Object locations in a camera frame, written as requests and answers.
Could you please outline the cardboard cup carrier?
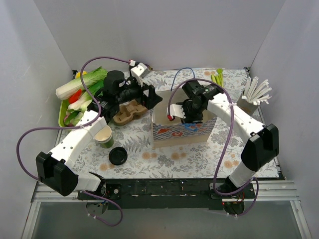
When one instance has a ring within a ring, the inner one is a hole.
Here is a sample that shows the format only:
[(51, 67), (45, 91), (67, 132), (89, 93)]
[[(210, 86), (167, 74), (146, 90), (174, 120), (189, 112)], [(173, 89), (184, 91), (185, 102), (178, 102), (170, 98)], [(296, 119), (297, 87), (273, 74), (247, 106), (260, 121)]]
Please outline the cardboard cup carrier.
[(137, 120), (143, 116), (148, 109), (139, 104), (136, 100), (120, 105), (120, 110), (113, 116), (113, 121), (116, 125), (126, 125), (132, 120)]

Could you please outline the checkered paper takeout bag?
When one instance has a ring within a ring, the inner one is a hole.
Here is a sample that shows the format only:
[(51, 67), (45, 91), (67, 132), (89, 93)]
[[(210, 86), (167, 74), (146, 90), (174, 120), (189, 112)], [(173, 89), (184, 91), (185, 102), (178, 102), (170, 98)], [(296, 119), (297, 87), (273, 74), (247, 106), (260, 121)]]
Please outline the checkered paper takeout bag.
[(168, 71), (162, 79), (152, 79), (156, 94), (162, 97), (162, 101), (151, 110), (154, 148), (207, 142), (217, 121), (217, 116), (207, 110), (203, 111), (203, 120), (198, 123), (183, 124), (178, 117), (174, 121), (168, 120), (166, 109), (172, 93), (172, 84), (176, 87), (182, 81), (193, 77), (190, 72), (180, 72), (177, 77), (174, 76), (175, 73), (176, 71)]

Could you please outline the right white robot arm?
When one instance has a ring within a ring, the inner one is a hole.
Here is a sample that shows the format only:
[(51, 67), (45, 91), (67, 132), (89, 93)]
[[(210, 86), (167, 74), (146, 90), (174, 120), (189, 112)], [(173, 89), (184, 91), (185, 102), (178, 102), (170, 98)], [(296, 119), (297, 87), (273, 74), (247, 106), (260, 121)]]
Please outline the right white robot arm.
[(239, 197), (255, 174), (265, 164), (279, 154), (279, 130), (273, 125), (265, 125), (255, 120), (234, 104), (229, 93), (220, 85), (208, 81), (200, 84), (201, 79), (189, 79), (178, 85), (188, 99), (180, 106), (181, 113), (172, 112), (168, 103), (167, 117), (175, 116), (188, 119), (207, 110), (229, 125), (226, 144), (229, 144), (232, 132), (235, 132), (245, 147), (241, 153), (241, 162), (220, 186), (213, 186), (214, 191), (222, 196)]

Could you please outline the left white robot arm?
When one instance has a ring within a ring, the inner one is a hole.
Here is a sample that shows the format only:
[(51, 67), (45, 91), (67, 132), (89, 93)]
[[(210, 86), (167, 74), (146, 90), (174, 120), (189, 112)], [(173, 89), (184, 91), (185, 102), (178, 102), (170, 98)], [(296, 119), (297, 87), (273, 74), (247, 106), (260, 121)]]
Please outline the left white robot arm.
[(119, 111), (120, 105), (136, 100), (148, 110), (162, 101), (153, 85), (143, 83), (134, 73), (125, 79), (124, 73), (113, 70), (107, 73), (103, 87), (95, 93), (92, 102), (77, 129), (73, 129), (48, 153), (40, 152), (36, 157), (37, 173), (41, 183), (62, 196), (73, 191), (89, 191), (95, 199), (105, 196), (103, 178), (94, 173), (72, 170), (76, 160), (93, 137), (100, 132)]

